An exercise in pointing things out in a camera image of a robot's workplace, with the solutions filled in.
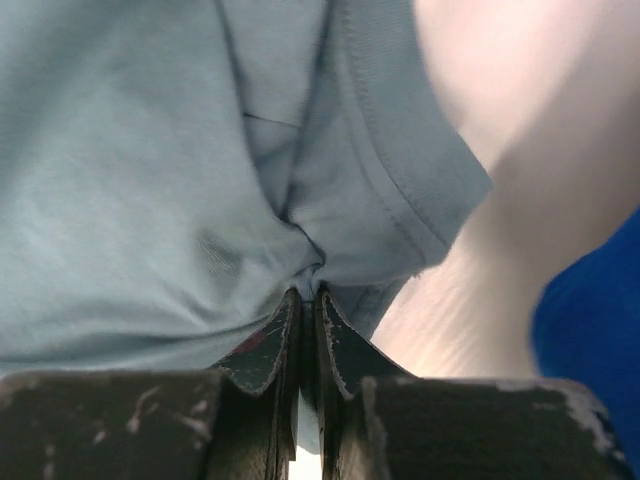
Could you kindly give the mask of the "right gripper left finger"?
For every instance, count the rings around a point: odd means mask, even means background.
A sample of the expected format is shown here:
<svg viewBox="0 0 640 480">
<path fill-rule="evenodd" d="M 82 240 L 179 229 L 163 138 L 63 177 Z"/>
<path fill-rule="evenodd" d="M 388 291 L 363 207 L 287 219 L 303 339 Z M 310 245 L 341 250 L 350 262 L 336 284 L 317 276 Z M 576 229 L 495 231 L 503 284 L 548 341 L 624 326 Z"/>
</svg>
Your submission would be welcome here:
<svg viewBox="0 0 640 480">
<path fill-rule="evenodd" d="M 5 479 L 284 479 L 296 455 L 301 302 L 201 371 L 30 372 L 1 382 Z"/>
</svg>

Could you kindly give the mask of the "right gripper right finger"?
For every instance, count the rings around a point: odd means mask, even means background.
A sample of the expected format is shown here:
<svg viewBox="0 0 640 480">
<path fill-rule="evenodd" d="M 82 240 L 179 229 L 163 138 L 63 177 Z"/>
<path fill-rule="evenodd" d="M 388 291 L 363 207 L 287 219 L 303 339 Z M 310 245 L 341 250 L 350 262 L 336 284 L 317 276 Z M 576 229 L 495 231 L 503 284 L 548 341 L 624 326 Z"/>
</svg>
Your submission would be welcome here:
<svg viewBox="0 0 640 480">
<path fill-rule="evenodd" d="M 326 479 L 626 479 L 606 410 L 565 380 L 425 379 L 314 302 Z"/>
</svg>

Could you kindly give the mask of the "grey-blue t shirt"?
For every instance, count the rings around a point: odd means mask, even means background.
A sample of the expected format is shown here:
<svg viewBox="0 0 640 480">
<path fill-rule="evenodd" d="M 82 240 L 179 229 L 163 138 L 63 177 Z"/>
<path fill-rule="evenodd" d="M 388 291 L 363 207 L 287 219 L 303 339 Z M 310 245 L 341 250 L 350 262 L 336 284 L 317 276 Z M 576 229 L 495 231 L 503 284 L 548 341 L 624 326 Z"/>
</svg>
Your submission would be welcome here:
<svg viewBox="0 0 640 480">
<path fill-rule="evenodd" d="M 202 369 L 324 283 L 370 336 L 490 186 L 407 1 L 5 1 L 1 371 Z"/>
</svg>

